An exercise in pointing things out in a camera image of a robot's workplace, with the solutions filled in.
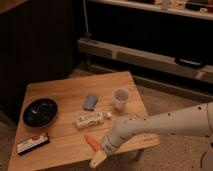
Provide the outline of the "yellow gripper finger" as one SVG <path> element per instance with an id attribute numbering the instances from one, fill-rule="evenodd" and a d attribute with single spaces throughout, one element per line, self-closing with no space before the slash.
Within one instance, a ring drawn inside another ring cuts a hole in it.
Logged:
<path id="1" fill-rule="evenodd" d="M 107 154 L 104 151 L 97 151 L 95 156 L 90 161 L 89 166 L 91 168 L 96 168 L 107 158 Z"/>

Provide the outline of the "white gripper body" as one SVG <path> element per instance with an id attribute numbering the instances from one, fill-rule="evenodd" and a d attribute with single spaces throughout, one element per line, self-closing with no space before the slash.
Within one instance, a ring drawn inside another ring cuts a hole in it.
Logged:
<path id="1" fill-rule="evenodd" d="M 110 130 L 104 135 L 101 141 L 101 147 L 107 155 L 111 155 L 114 154 L 126 141 L 126 138 L 123 138 L 113 130 Z"/>

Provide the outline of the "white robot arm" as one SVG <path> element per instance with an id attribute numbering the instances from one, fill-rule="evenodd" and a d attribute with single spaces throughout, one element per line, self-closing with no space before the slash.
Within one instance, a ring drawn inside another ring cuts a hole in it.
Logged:
<path id="1" fill-rule="evenodd" d="M 210 137 L 213 135 L 213 102 L 161 113 L 148 118 L 131 115 L 120 117 L 104 135 L 101 149 L 96 152 L 89 166 L 96 168 L 124 143 L 143 133 Z"/>

